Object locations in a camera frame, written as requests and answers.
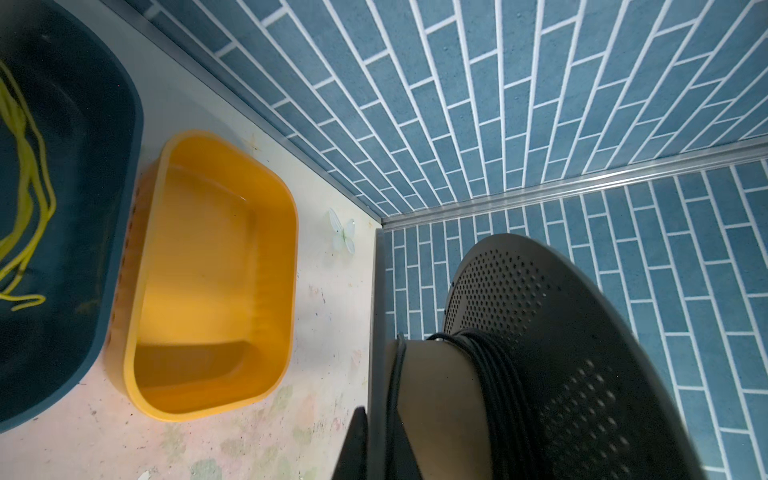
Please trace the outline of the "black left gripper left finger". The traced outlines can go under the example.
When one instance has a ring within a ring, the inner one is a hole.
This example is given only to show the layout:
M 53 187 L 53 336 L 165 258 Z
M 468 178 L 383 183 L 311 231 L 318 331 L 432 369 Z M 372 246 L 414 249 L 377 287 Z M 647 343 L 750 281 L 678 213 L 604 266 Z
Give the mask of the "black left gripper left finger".
M 368 419 L 365 408 L 357 407 L 352 415 L 332 480 L 367 479 Z

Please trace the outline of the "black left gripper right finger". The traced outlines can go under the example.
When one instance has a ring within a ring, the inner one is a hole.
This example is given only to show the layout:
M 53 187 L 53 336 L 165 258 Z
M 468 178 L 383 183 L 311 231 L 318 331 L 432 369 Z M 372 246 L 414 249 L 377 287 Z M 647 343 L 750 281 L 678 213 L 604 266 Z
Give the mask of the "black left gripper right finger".
M 394 419 L 387 427 L 385 478 L 387 480 L 423 479 L 400 419 Z

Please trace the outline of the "dark grey perforated spool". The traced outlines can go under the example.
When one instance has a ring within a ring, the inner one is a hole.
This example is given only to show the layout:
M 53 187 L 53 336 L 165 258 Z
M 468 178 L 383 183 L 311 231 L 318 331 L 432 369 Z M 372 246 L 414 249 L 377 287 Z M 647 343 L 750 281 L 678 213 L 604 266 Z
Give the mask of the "dark grey perforated spool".
M 463 257 L 443 328 L 371 358 L 367 479 L 400 419 L 423 479 L 700 479 L 647 355 L 555 250 L 495 234 Z

